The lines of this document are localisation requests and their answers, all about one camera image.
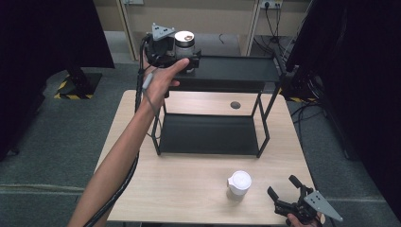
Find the white cup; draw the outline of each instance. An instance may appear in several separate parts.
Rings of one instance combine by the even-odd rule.
[[[236,171],[231,178],[227,180],[227,186],[237,196],[243,196],[247,193],[252,183],[251,176],[242,170]]]

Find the gray carpet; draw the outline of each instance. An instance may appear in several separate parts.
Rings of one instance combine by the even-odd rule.
[[[44,104],[20,140],[21,153],[0,163],[1,227],[64,226],[71,216],[77,197],[95,169],[120,98],[124,91],[135,89],[137,65],[83,70],[103,75],[94,97],[55,99],[53,95],[66,73],[51,77],[44,91]],[[288,102],[291,113],[300,107],[301,103]],[[306,108],[301,133],[298,126],[294,125],[316,187],[344,217],[344,222],[335,221],[335,226],[401,226],[363,164],[344,158],[320,107]],[[324,226],[334,225],[327,221]]]

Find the hand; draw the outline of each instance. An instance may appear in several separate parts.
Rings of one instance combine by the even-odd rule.
[[[168,86],[179,86],[180,83],[174,80],[174,76],[181,72],[186,65],[188,65],[189,59],[182,59],[175,62],[168,68],[155,68],[153,66],[149,67],[145,72],[145,75],[152,73],[153,79],[150,82],[149,87],[145,91],[149,97],[151,104],[159,109],[165,101],[165,93],[168,90]],[[144,62],[145,68],[148,67],[148,63]],[[142,103],[148,103],[148,99],[144,98]]]
[[[318,213],[317,218],[320,219],[320,217],[321,217],[321,214]],[[319,226],[322,226],[322,224],[317,219],[313,219],[312,222],[310,222],[309,224],[303,225],[303,223],[301,223],[301,221],[299,221],[297,219],[297,217],[295,217],[292,214],[288,214],[287,218],[291,222],[291,227],[319,227]]]

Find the wooden table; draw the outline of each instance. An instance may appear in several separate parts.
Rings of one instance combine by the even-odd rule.
[[[270,95],[262,96],[267,106]],[[97,165],[132,118],[134,98],[135,91],[123,95]],[[248,114],[255,98],[255,94],[170,92],[166,105],[169,112],[186,114]],[[239,102],[241,108],[231,108],[232,101]],[[175,153],[158,156],[151,138],[147,137],[131,183],[115,204],[109,220],[285,224],[285,218],[274,213],[268,187],[275,190],[280,200],[296,202],[299,190],[288,177],[293,174],[306,186],[312,186],[313,182],[287,104],[281,96],[274,102],[268,126],[270,141],[260,158]],[[261,128],[255,119],[256,133],[262,133],[262,140]],[[253,180],[240,202],[227,197],[227,179],[237,170],[247,171]]]

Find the forearm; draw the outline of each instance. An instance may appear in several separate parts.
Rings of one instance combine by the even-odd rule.
[[[153,110],[144,101],[86,186],[70,220],[70,226],[85,224],[120,187],[145,139],[153,117]]]

